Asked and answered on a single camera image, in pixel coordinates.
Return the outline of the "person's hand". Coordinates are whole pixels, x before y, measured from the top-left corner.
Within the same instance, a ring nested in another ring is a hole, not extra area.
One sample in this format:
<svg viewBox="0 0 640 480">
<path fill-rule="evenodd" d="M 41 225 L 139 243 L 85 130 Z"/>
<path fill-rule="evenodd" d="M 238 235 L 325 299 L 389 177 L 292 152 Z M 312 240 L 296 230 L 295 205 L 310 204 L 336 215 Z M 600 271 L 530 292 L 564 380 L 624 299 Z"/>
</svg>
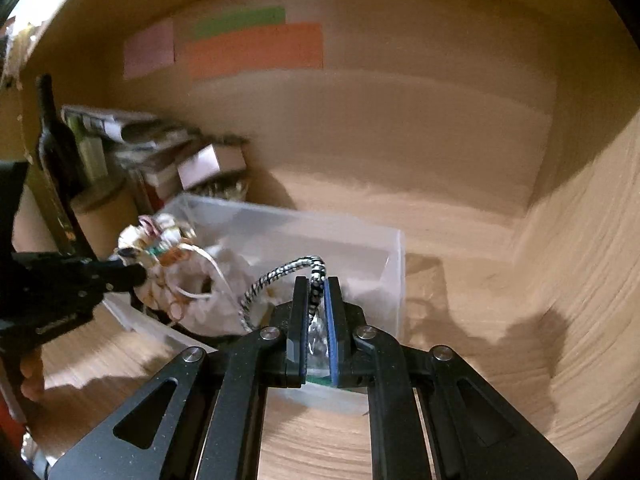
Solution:
<svg viewBox="0 0 640 480">
<path fill-rule="evenodd" d="M 40 347 L 21 357 L 20 370 L 23 376 L 22 395 L 29 401 L 38 402 L 44 391 L 43 360 Z"/>
</svg>

